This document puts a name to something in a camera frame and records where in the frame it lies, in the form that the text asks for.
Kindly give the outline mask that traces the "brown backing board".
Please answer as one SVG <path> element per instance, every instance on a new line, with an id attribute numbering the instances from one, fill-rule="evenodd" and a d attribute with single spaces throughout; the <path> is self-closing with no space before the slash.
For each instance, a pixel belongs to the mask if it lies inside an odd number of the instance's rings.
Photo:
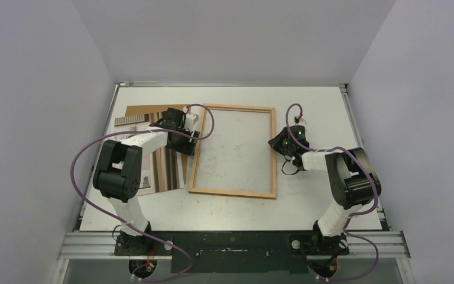
<path id="1" fill-rule="evenodd" d="M 187 104 L 171 104 L 171 105 L 130 105 L 126 108 L 126 117 L 140 114 L 154 114 L 164 112 L 168 108 L 183 110 Z"/>

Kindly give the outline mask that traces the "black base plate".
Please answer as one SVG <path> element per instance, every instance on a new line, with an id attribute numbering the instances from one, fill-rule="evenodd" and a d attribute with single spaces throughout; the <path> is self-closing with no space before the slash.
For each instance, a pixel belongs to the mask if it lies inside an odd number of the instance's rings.
<path id="1" fill-rule="evenodd" d="M 322 237 L 307 231 L 152 231 L 148 237 L 120 232 L 114 255 L 128 256 L 139 275 L 157 269 L 169 258 L 171 273 L 307 273 L 310 266 L 334 270 L 336 259 L 349 254 L 344 235 Z"/>

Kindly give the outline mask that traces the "photo print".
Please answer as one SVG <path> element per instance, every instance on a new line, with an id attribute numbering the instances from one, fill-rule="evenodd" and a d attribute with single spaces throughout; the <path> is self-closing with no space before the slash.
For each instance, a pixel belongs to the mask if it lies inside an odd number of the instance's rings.
<path id="1" fill-rule="evenodd" d="M 164 112 L 137 114 L 114 119 L 115 131 L 143 130 L 164 117 Z M 183 189 L 187 173 L 187 156 L 162 147 L 142 158 L 141 181 L 137 195 L 150 195 Z"/>

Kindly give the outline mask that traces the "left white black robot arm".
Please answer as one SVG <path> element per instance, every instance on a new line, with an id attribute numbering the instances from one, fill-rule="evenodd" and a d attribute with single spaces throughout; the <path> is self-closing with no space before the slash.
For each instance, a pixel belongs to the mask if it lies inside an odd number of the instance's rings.
<path id="1" fill-rule="evenodd" d="M 194 128 L 198 119 L 188 106 L 182 110 L 168 108 L 162 118 L 142 133 L 121 141 L 106 140 L 102 144 L 93 186 L 108 199 L 122 219 L 118 241 L 137 254 L 147 254 L 153 246 L 153 239 L 148 235 L 151 224 L 142 213 L 137 198 L 142 161 L 163 147 L 193 156 L 200 135 Z"/>

